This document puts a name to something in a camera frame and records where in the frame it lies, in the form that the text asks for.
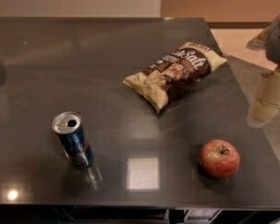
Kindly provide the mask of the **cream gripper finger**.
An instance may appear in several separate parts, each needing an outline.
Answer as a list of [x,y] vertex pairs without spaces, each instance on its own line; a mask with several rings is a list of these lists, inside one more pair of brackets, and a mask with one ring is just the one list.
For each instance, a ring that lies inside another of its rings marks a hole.
[[280,111],[280,66],[261,75],[256,97],[248,109],[246,122],[260,128]]
[[270,31],[270,27],[266,27],[261,32],[259,32],[255,37],[249,40],[245,47],[247,49],[251,49],[255,51],[265,50],[269,31]]

